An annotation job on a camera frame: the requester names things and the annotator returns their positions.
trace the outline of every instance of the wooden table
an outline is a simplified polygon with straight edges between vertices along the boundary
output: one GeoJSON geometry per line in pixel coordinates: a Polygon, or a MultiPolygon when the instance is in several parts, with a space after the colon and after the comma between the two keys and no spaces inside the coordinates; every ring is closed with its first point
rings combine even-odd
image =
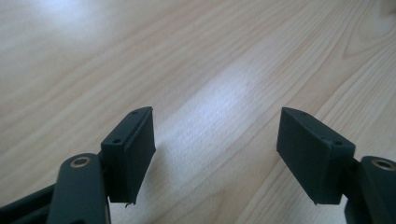
{"type": "Polygon", "coordinates": [[[396,161],[393,0],[0,4],[0,206],[146,105],[157,153],[113,223],[345,223],[276,153],[282,106],[396,161]]]}

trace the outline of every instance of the black plastic arm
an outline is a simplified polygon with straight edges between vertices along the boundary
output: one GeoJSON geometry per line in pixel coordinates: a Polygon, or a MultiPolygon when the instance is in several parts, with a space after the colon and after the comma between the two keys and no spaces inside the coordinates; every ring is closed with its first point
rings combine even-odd
{"type": "Polygon", "coordinates": [[[152,108],[129,113],[102,142],[99,155],[66,160],[55,185],[0,208],[0,223],[110,223],[113,203],[136,203],[155,152],[152,108]]]}
{"type": "Polygon", "coordinates": [[[348,197],[348,223],[396,223],[396,163],[353,158],[355,145],[309,114],[282,108],[276,150],[314,203],[348,197]]]}

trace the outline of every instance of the small screw hole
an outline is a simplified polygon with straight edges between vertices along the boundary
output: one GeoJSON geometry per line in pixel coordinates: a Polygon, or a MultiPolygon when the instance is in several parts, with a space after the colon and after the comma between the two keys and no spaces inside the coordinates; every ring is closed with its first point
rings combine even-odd
{"type": "Polygon", "coordinates": [[[372,160],[372,163],[384,170],[388,170],[388,171],[395,171],[396,170],[396,166],[388,161],[382,161],[382,160],[372,160]]]}
{"type": "Polygon", "coordinates": [[[89,157],[79,157],[74,159],[71,163],[70,166],[73,168],[79,168],[83,167],[86,164],[90,163],[91,159],[89,157]]]}

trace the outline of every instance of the wood grain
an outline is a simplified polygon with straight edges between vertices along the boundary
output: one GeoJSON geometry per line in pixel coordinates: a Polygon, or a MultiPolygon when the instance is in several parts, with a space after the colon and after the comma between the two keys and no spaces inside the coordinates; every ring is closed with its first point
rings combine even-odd
{"type": "Polygon", "coordinates": [[[113,223],[345,223],[276,153],[282,106],[396,161],[395,1],[0,4],[0,206],[145,105],[158,151],[113,223]]]}

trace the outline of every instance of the black plastic part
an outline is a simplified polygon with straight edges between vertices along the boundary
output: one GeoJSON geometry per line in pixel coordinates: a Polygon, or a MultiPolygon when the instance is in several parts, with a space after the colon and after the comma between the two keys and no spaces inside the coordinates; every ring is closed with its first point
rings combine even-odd
{"type": "Polygon", "coordinates": [[[0,208],[0,223],[45,223],[50,210],[54,185],[0,208]]]}
{"type": "Polygon", "coordinates": [[[347,224],[372,224],[368,210],[361,210],[355,204],[348,200],[345,208],[347,224]]]}
{"type": "Polygon", "coordinates": [[[363,157],[358,179],[374,223],[396,223],[396,163],[363,157]]]}
{"type": "Polygon", "coordinates": [[[151,107],[129,113],[106,137],[101,153],[112,203],[136,203],[155,150],[151,107]]]}
{"type": "Polygon", "coordinates": [[[110,223],[102,164],[97,155],[80,154],[62,164],[47,223],[110,223]]]}
{"type": "Polygon", "coordinates": [[[276,150],[314,203],[339,204],[343,167],[355,145],[311,115],[282,108],[276,150]]]}

